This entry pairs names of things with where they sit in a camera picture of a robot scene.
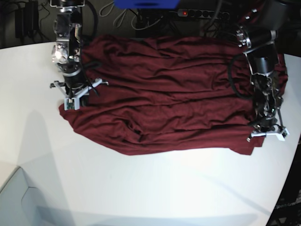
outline maroon fabric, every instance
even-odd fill
[[[228,147],[251,154],[264,138],[246,138],[253,128],[252,101],[230,87],[227,65],[241,50],[200,37],[149,38],[143,42],[100,36],[84,51],[84,62],[103,66],[87,71],[110,85],[90,92],[90,105],[64,111],[74,131],[128,155],[206,147]],[[283,56],[277,70],[285,88]],[[243,58],[234,63],[237,89],[251,94],[250,73]]]

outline metal bracket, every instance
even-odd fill
[[[92,83],[92,86],[95,88],[100,84],[106,84],[109,85],[107,81],[104,81],[102,79],[95,79],[95,81]],[[50,88],[56,87],[60,90],[60,92],[65,96],[64,98],[64,109],[67,110],[78,110],[80,109],[80,98],[84,95],[88,94],[89,90],[92,89],[92,87],[86,86],[82,90],[75,93],[75,96],[73,98],[69,98],[66,92],[62,89],[62,85],[64,83],[59,81],[54,81],[50,84]]]
[[[290,135],[290,133],[286,127],[279,128],[278,131],[269,131],[266,133],[262,133],[262,132],[258,132],[256,130],[254,130],[246,140],[248,142],[250,142],[253,137],[276,136],[278,138],[278,140],[285,141],[285,138],[288,135]]]

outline white table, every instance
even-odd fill
[[[126,156],[75,134],[59,115],[52,46],[0,50],[0,161],[20,165],[44,194],[46,221],[50,210],[64,226],[266,225],[301,132],[300,58],[285,56],[285,142],[269,137],[251,156],[222,148]]]

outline power strip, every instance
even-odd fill
[[[179,17],[211,19],[213,15],[214,15],[214,11],[211,10],[183,9],[183,8],[178,10]],[[230,14],[227,12],[220,12],[216,19],[229,20]]]

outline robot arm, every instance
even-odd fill
[[[80,8],[85,5],[85,1],[51,0],[50,5],[60,10],[54,23],[56,42],[52,50],[52,62],[58,66],[64,78],[64,82],[55,81],[50,87],[56,87],[64,94],[65,110],[78,110],[86,105],[90,89],[108,82],[102,79],[90,81],[82,64],[83,35]]]
[[[250,82],[254,88],[252,98],[256,119],[249,123],[254,127],[247,138],[249,142],[253,137],[275,135],[279,140],[285,140],[289,135],[282,122],[280,108],[283,99],[275,72],[275,65],[279,62],[275,48],[277,30],[287,20],[289,11],[288,1],[268,0],[255,23],[237,29],[239,46],[244,48],[243,55],[249,63]]]
[[[278,75],[275,65],[278,63],[275,39],[277,30],[287,20],[290,4],[297,4],[294,0],[267,0],[258,19],[253,24],[241,25],[236,29],[239,46],[244,48],[242,56],[247,58],[250,67],[250,83],[254,88],[253,99],[256,119],[249,123],[254,131],[247,138],[276,135],[284,140],[289,134],[282,122],[280,107],[283,102],[278,87]],[[51,6],[59,8],[57,20],[54,24],[56,44],[53,48],[52,59],[63,74],[64,82],[55,81],[50,87],[56,87],[64,94],[65,110],[78,110],[85,105],[85,97],[90,89],[108,82],[102,79],[89,81],[85,74],[85,67],[81,61],[83,46],[82,13],[80,8],[85,0],[51,0]],[[231,65],[240,56],[236,56]],[[228,70],[229,81],[235,93],[241,98]]]

